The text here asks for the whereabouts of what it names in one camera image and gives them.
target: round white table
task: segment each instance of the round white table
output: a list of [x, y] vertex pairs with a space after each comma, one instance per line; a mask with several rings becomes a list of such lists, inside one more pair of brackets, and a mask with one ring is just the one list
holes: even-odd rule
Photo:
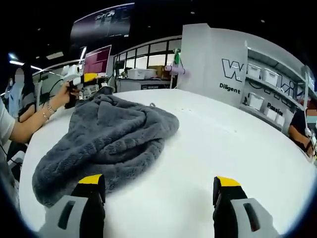
[[[180, 121], [157, 162], [106, 198], [107, 238], [213, 237], [213, 178], [241, 183], [283, 234], [297, 220], [316, 179], [316, 168], [284, 134], [237, 108], [181, 90], [143, 90], [116, 96], [155, 103]], [[20, 209], [38, 231], [46, 208], [35, 198], [32, 176], [40, 159], [65, 135], [73, 109], [58, 110], [32, 137], [20, 179]]]

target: ceiling light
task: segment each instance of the ceiling light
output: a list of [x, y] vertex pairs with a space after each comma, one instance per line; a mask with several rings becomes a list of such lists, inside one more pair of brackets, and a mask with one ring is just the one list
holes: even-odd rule
[[24, 65], [24, 63], [21, 63], [21, 62], [19, 62], [19, 61], [14, 61], [14, 60], [10, 60], [9, 61], [11, 64], [16, 64], [16, 65]]
[[31, 65], [31, 68], [37, 69], [37, 70], [42, 70], [41, 68], [35, 67], [35, 66], [33, 66], [33, 65]]
[[85, 46], [85, 47], [83, 48], [83, 51], [82, 51], [81, 56], [80, 56], [80, 59], [81, 59], [81, 60], [84, 58], [86, 49], [87, 49], [87, 47]]
[[10, 57], [11, 59], [13, 59], [13, 60], [17, 60], [17, 59], [18, 59], [17, 56], [15, 56], [14, 53], [9, 53], [9, 57]]
[[52, 59], [55, 59], [55, 58], [58, 58], [58, 57], [62, 57], [62, 56], [63, 56], [63, 52], [60, 51], [60, 52], [56, 52], [56, 53], [54, 53], [54, 54], [51, 54], [51, 55], [49, 55], [49, 56], [46, 56], [46, 58], [47, 58], [48, 60], [52, 60]]

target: computer monitor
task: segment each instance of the computer monitor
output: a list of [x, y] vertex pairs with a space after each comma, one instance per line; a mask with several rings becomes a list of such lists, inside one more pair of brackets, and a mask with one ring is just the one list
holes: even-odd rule
[[106, 73], [111, 46], [105, 46], [86, 54], [84, 73]]
[[71, 44], [81, 47], [108, 38], [128, 37], [133, 7], [134, 3], [117, 5], [78, 19], [71, 30]]

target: black ceiling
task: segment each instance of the black ceiling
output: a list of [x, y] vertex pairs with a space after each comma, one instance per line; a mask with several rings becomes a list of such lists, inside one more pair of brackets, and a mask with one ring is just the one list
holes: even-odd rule
[[[5, 22], [2, 27], [6, 35], [3, 37], [5, 53], [15, 53], [20, 61], [41, 68], [78, 59], [80, 50], [70, 50], [69, 45], [73, 22], [94, 11], [127, 2], [136, 3], [130, 36], [115, 42], [105, 42], [105, 45], [112, 44], [111, 54], [149, 40], [181, 35], [184, 24], [207, 22], [211, 27], [244, 31], [266, 38], [313, 69], [317, 62], [313, 37], [316, 21], [309, 6], [300, 7], [296, 4], [279, 9], [268, 3], [258, 5], [243, 2], [242, 5], [234, 1], [218, 2], [213, 6], [206, 0], [108, 0], [106, 3], [94, 1], [77, 6], [67, 2], [10, 6], [10, 14], [2, 20]], [[46, 59], [47, 55], [59, 51], [63, 51], [63, 57]]]

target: gray towel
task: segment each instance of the gray towel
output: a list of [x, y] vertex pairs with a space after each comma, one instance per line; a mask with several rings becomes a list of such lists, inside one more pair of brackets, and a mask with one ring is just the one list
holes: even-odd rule
[[106, 194], [133, 180], [160, 155], [179, 128], [176, 116], [103, 91], [79, 102], [68, 133], [41, 159], [33, 174], [37, 200], [51, 207], [77, 182], [103, 174]]

